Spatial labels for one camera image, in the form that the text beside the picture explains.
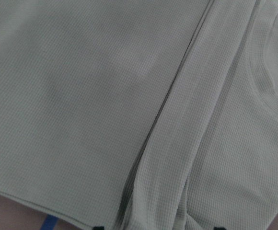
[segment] waffle knit fabric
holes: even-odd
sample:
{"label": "waffle knit fabric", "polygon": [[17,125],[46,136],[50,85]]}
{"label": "waffle knit fabric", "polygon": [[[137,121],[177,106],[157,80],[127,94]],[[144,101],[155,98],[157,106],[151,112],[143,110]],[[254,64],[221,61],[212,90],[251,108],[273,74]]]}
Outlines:
{"label": "waffle knit fabric", "polygon": [[0,195],[83,230],[266,230],[278,0],[0,0]]}

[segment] blue object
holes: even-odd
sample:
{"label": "blue object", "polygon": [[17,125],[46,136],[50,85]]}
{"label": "blue object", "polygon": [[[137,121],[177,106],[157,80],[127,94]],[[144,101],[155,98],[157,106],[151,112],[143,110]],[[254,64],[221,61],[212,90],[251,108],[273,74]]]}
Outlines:
{"label": "blue object", "polygon": [[57,223],[57,220],[57,217],[48,214],[40,230],[53,230]]}

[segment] folded shirt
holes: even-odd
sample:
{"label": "folded shirt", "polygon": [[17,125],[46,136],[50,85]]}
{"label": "folded shirt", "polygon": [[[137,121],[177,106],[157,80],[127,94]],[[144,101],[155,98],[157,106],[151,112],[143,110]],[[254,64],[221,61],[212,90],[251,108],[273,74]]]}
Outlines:
{"label": "folded shirt", "polygon": [[83,230],[266,230],[278,0],[0,0],[0,195]]}

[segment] blue tag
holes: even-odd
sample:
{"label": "blue tag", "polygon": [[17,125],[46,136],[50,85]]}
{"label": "blue tag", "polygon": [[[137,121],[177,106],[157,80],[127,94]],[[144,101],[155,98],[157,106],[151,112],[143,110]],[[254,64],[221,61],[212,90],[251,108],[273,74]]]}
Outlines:
{"label": "blue tag", "polygon": [[53,230],[57,220],[57,217],[48,214],[40,230]]}

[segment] pink surface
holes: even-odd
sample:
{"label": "pink surface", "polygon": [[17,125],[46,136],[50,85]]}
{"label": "pink surface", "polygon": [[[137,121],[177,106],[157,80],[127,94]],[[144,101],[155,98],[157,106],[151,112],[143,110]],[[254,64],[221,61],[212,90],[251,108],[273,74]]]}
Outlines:
{"label": "pink surface", "polygon": [[[0,195],[0,230],[40,230],[47,214]],[[54,230],[81,230],[58,220]],[[267,230],[278,230],[278,214]]]}

